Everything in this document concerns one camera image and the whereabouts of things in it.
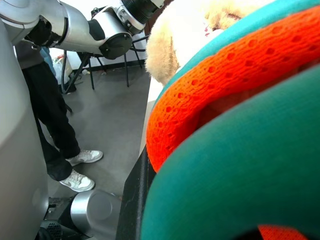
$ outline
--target shoe lace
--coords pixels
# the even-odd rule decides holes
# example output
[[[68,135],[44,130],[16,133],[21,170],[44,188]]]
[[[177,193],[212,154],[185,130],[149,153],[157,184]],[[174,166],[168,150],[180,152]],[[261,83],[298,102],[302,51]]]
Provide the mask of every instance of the shoe lace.
[[[72,174],[70,175],[70,178],[76,181],[77,183],[80,183],[81,180],[84,178],[84,175],[76,172],[75,170],[72,170]]]
[[[86,157],[87,155],[91,155],[90,150],[81,150],[81,152],[79,154],[80,157]]]

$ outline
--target white wall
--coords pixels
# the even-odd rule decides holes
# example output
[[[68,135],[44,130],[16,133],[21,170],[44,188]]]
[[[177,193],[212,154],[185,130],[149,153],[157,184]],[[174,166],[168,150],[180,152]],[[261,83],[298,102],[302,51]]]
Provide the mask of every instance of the white wall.
[[[90,20],[91,19],[91,11],[94,8],[101,8],[101,7],[106,6],[106,2],[108,2],[108,1],[106,1],[106,0],[62,0],[62,2],[77,8],[86,17],[87,20]],[[142,32],[140,34],[133,36],[133,40],[142,38],[144,36],[145,36],[145,33]],[[147,42],[145,40],[143,40],[143,41],[135,43],[134,45],[137,49],[145,49],[146,44],[147,44]],[[56,58],[57,56],[63,55],[63,54],[64,54],[64,51],[61,49],[57,49],[57,48],[50,49],[50,55],[52,58]],[[146,59],[145,52],[138,52],[138,56],[141,60]],[[68,51],[67,57],[68,57],[68,60],[70,62],[72,69],[73,70],[78,69],[81,61],[80,61],[80,58],[78,57],[77,53]],[[124,56],[118,57],[115,60],[109,60],[104,57],[101,57],[100,60],[101,60],[102,64],[104,64],[104,65],[123,63],[125,61]],[[129,50],[126,53],[126,60],[128,62],[136,61],[137,57],[136,57],[135,52],[132,50]],[[96,66],[100,66],[100,64],[97,59],[92,58],[91,59],[91,66],[96,67]]]

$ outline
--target sneaker sole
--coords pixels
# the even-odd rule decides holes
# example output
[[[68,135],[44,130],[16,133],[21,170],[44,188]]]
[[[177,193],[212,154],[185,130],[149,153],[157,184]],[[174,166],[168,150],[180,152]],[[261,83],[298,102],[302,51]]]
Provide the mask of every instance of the sneaker sole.
[[[93,163],[95,163],[95,162],[98,162],[99,160],[101,160],[101,159],[104,157],[104,153],[103,153],[103,152],[101,152],[101,153],[102,153],[101,156],[98,156],[97,159],[92,160],[92,161],[79,162],[79,163],[74,163],[74,164],[72,164],[72,163],[70,162],[71,167],[77,166],[77,165],[79,165],[79,164],[93,164]]]
[[[96,183],[93,182],[93,185],[92,185],[91,187],[89,187],[88,189],[86,189],[86,190],[76,190],[76,189],[71,188],[70,186],[66,185],[65,183],[63,183],[63,182],[61,182],[61,181],[60,181],[59,183],[60,183],[61,185],[63,185],[63,186],[68,187],[69,189],[71,189],[72,191],[77,192],[77,193],[82,193],[82,192],[90,191],[90,190],[94,189],[94,187],[96,186]]]

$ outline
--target plush toy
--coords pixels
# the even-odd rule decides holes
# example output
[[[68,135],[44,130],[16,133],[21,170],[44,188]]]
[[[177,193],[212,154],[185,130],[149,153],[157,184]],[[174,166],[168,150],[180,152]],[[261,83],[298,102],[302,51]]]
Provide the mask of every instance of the plush toy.
[[[146,69],[163,85],[213,38],[274,0],[175,0],[155,22]]]

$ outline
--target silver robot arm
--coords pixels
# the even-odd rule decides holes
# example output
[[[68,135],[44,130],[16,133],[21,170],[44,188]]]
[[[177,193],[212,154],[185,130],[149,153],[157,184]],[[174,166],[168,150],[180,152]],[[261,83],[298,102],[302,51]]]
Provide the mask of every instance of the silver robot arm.
[[[132,36],[164,0],[108,0],[92,20],[58,0],[3,0],[0,17],[13,44],[23,38],[37,46],[87,52],[115,59],[132,45]]]

